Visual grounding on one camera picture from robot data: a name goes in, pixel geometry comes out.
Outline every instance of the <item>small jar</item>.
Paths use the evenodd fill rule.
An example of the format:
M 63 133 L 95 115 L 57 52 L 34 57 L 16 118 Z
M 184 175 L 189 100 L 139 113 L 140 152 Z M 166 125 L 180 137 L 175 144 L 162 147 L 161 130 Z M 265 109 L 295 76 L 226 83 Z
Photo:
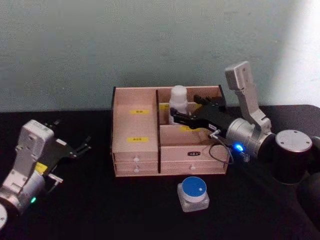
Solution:
M 187 177 L 182 183 L 178 184 L 177 192 L 182 210 L 185 213 L 199 211 L 209 207 L 207 185 L 199 177 Z

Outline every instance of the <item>black cylindrical motor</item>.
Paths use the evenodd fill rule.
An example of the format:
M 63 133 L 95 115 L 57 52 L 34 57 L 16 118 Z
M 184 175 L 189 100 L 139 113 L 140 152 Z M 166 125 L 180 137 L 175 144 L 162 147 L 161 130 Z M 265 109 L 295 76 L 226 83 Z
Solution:
M 313 136 L 312 140 L 312 156 L 310 158 L 308 172 L 310 174 L 320 173 L 320 138 Z
M 296 190 L 297 199 L 320 231 L 320 172 L 304 179 Z
M 273 177 L 284 184 L 299 183 L 308 168 L 311 147 L 310 137 L 303 132 L 279 132 L 275 137 Z

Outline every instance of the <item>black tablecloth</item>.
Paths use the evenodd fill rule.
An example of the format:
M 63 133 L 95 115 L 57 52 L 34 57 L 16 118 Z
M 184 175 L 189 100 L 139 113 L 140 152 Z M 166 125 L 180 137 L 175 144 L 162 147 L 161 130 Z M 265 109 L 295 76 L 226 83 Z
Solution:
M 296 129 L 320 136 L 320 109 L 264 106 L 273 132 Z M 231 112 L 239 115 L 239 109 Z M 295 188 L 276 182 L 270 164 L 238 161 L 226 175 L 203 175 L 209 208 L 184 213 L 177 185 L 186 176 L 115 178 L 110 156 L 110 111 L 0 114 L 0 181 L 15 159 L 21 126 L 30 119 L 61 119 L 57 137 L 77 147 L 91 136 L 92 150 L 60 164 L 64 179 L 39 197 L 7 230 L 5 239 L 320 239 L 296 200 Z

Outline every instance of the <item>metal bracket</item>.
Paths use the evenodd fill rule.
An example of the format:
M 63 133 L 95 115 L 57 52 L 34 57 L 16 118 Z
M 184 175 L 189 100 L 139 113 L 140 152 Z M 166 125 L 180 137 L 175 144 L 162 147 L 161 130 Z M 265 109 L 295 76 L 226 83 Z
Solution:
M 243 61 L 225 69 L 225 77 L 230 90 L 237 95 L 244 119 L 254 124 L 259 132 L 271 132 L 271 121 L 258 106 L 257 90 L 250 64 Z
M 223 97 L 205 97 L 194 96 L 194 102 L 201 104 L 202 107 L 195 110 L 192 115 L 178 112 L 176 109 L 170 109 L 170 115 L 174 122 L 189 126 L 191 129 L 205 128 L 210 131 L 221 130 L 221 136 L 225 137 L 229 125 L 235 120 L 226 113 L 226 102 Z
M 20 132 L 15 148 L 16 158 L 10 174 L 3 182 L 8 190 L 19 194 L 34 173 L 36 163 L 45 146 L 53 139 L 54 132 L 35 120 L 26 123 Z
M 91 146 L 88 145 L 90 140 L 91 140 L 91 137 L 87 136 L 85 141 L 78 148 L 71 150 L 69 152 L 70 154 L 69 158 L 76 159 L 82 156 L 83 154 L 85 154 L 85 152 L 89 151 L 91 149 Z

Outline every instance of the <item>blue led light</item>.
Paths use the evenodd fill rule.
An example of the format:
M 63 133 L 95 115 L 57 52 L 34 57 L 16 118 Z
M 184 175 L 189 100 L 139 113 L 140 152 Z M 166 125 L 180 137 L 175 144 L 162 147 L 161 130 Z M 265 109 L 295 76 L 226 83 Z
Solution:
M 234 148 L 239 152 L 242 152 L 244 150 L 244 147 L 241 144 L 235 144 Z

